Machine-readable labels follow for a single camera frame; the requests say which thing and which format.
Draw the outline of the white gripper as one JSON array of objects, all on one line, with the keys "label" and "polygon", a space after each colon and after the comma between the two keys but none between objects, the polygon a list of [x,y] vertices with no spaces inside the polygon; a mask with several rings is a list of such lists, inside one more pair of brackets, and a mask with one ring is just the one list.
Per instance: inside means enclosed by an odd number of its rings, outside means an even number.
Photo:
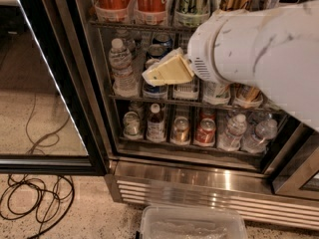
[{"label": "white gripper", "polygon": [[167,61],[155,63],[142,73],[145,81],[155,87],[178,85],[190,82],[196,74],[207,82],[231,83],[223,67],[233,49],[225,39],[231,31],[225,28],[231,18],[232,15],[212,15],[190,37],[187,54],[181,47],[173,49],[163,57]]}]

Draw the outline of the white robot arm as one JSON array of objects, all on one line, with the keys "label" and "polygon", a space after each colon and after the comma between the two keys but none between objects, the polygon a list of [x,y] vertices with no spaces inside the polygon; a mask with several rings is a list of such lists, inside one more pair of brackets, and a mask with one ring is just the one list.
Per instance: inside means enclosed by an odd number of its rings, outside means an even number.
[{"label": "white robot arm", "polygon": [[215,11],[144,73],[152,86],[193,77],[255,87],[282,110],[319,130],[319,1],[270,10]]}]

